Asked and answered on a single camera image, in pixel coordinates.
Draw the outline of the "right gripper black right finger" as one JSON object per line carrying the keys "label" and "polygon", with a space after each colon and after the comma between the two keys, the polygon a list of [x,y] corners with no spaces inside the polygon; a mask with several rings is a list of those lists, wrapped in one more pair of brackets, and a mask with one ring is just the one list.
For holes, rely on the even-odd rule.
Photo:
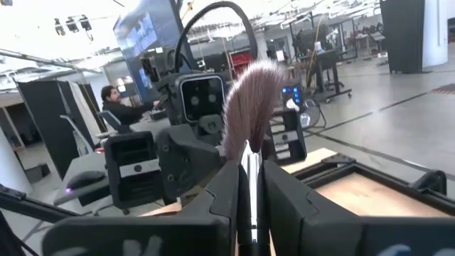
{"label": "right gripper black right finger", "polygon": [[266,161],[263,178],[278,255],[454,254],[454,201],[442,171],[407,183],[357,162],[290,174]]}

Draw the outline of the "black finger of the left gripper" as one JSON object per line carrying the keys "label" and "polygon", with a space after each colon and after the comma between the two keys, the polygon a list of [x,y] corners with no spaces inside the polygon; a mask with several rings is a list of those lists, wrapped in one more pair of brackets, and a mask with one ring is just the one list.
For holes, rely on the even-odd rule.
{"label": "black finger of the left gripper", "polygon": [[294,109],[278,110],[269,121],[270,136],[277,164],[294,164],[307,157],[300,115]]}
{"label": "black finger of the left gripper", "polygon": [[163,197],[163,181],[151,132],[110,137],[104,144],[114,206],[126,210]]}

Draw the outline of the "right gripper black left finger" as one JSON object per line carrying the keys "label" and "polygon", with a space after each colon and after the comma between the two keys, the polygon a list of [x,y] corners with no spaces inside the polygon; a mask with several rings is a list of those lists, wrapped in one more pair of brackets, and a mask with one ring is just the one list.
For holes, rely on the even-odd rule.
{"label": "right gripper black left finger", "polygon": [[174,215],[74,217],[44,236],[44,255],[234,255],[239,170],[227,162]]}

